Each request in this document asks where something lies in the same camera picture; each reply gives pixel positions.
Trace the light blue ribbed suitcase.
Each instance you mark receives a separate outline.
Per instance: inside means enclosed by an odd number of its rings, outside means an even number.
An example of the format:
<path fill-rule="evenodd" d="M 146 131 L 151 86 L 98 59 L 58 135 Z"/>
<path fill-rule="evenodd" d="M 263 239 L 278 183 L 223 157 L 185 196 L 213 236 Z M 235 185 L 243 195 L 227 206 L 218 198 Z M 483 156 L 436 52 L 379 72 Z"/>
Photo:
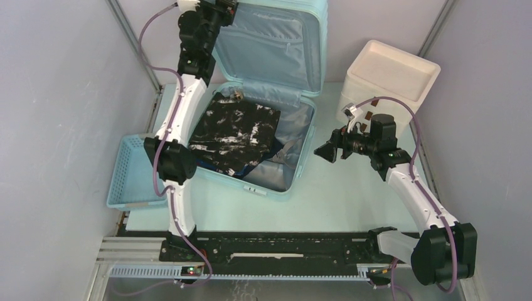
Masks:
<path fill-rule="evenodd" d="M 217 92 L 281 111 L 275 138 L 288 164 L 263 161 L 243 179 L 202 168 L 204 175 L 259 196 L 285 199 L 302 174 L 322 91 L 327 40 L 326 1 L 239 1 L 233 24 L 217 37 L 214 57 L 226 83 Z M 203 112 L 209 102 L 203 105 Z"/>

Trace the cream plastic drawer cabinet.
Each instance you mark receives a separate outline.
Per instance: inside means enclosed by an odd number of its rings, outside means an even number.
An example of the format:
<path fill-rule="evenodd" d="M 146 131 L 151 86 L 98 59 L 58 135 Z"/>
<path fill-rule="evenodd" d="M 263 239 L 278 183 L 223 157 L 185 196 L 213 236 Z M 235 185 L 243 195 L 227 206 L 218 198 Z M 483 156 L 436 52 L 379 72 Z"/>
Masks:
<path fill-rule="evenodd" d="M 393 97 L 416 112 L 441 67 L 406 51 L 370 40 L 346 72 L 335 118 L 347 124 L 343 108 L 375 97 Z"/>

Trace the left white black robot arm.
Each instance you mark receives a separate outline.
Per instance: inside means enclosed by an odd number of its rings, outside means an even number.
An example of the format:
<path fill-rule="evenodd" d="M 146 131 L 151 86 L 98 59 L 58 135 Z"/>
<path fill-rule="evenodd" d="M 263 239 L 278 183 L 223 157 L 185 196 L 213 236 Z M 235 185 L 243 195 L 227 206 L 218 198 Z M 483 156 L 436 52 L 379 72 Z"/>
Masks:
<path fill-rule="evenodd" d="M 177 79 L 170 108 L 159 130 L 146 138 L 144 149 L 152 164 L 152 180 L 158 196 L 166 196 L 169 233 L 180 237 L 174 253 L 183 261 L 196 258 L 198 244 L 188 238 L 194 233 L 191 179 L 197 163 L 188 148 L 195 126 L 194 115 L 210 83 L 216 64 L 213 50 L 223 27 L 233 24 L 237 1 L 176 1 L 149 19 L 178 8 L 180 51 L 176 68 L 166 68 Z"/>

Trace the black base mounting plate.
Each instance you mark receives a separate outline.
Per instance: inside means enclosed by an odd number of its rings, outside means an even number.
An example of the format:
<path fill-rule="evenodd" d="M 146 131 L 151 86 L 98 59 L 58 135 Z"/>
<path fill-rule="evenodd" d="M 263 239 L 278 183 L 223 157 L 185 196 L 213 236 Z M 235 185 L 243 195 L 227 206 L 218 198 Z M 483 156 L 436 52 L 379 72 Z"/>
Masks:
<path fill-rule="evenodd" d="M 195 231 L 189 241 L 191 246 L 167 235 L 159 261 L 197 265 L 208 261 L 217 275 L 251 277 L 355 277 L 364 265 L 392 262 L 369 232 Z"/>

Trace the aluminium frame rail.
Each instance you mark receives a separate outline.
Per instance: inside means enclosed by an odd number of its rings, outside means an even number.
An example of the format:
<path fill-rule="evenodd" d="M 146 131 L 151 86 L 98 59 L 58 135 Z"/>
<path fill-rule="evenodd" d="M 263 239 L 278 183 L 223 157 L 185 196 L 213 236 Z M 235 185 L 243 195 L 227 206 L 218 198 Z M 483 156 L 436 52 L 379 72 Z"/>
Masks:
<path fill-rule="evenodd" d="M 391 227 L 367 233 L 194 232 L 190 238 L 134 231 L 102 240 L 87 299 L 100 300 L 113 272 L 184 280 L 327 279 L 370 281 L 392 266 L 410 265 L 423 285 L 451 276 L 446 235 L 400 233 L 398 248 L 385 246 Z"/>

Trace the dark navy garment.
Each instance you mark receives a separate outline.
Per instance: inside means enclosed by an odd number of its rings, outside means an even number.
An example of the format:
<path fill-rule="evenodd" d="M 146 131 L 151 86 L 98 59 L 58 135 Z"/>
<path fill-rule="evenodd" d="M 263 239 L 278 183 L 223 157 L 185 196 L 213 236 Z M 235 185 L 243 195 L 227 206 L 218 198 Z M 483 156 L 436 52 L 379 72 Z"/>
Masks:
<path fill-rule="evenodd" d="M 270 150 L 263 155 L 263 158 L 266 161 L 278 163 L 278 164 L 288 164 L 286 159 L 286 150 L 284 149 L 285 145 L 279 140 L 274 139 Z"/>

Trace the blue white red garment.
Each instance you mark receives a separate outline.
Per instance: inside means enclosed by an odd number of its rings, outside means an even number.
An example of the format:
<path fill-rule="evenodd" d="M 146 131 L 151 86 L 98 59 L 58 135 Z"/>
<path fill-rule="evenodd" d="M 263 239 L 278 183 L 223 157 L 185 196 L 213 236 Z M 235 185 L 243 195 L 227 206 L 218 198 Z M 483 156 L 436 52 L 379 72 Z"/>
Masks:
<path fill-rule="evenodd" d="M 211 154 L 196 155 L 198 167 L 215 171 L 226 176 L 243 179 L 260 163 L 275 156 L 277 149 L 272 147 L 268 151 L 245 151 L 240 154 L 234 150 L 221 150 Z"/>

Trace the black white patterned garment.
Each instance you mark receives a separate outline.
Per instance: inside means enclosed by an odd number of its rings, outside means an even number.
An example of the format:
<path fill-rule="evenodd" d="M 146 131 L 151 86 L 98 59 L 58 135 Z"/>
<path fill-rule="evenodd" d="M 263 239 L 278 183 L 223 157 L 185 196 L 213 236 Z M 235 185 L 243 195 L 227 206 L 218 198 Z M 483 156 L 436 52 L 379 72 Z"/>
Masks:
<path fill-rule="evenodd" d="M 281 111 L 246 100 L 229 100 L 214 94 L 188 142 L 194 158 L 216 151 L 268 151 L 272 146 Z"/>

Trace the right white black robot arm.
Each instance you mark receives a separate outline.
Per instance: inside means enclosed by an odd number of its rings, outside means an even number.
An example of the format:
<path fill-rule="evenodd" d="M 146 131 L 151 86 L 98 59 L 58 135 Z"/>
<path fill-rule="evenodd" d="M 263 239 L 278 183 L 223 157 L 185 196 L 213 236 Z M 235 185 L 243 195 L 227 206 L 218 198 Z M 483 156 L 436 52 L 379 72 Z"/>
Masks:
<path fill-rule="evenodd" d="M 394 228 L 382 229 L 364 246 L 369 260 L 381 262 L 390 255 L 410 265 L 423 285 L 473 277 L 477 251 L 475 227 L 460 223 L 436 200 L 420 180 L 410 154 L 399 148 L 397 142 L 393 116 L 376 114 L 371 118 L 369 132 L 359 132 L 355 124 L 335 129 L 314 154 L 330 163 L 338 158 L 347 159 L 351 154 L 369 157 L 372 168 L 413 218 L 419 238 Z"/>

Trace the blue perforated plastic basket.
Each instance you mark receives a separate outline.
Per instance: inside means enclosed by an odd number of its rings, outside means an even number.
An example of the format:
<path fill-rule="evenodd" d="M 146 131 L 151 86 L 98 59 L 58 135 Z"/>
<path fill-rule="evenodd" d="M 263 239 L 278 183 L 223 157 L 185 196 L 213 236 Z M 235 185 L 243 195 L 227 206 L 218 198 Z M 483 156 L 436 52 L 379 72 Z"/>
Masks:
<path fill-rule="evenodd" d="M 107 196 L 107 206 L 121 211 L 158 208 L 168 204 L 153 187 L 152 164 L 144 150 L 146 134 L 126 135 L 119 150 Z"/>

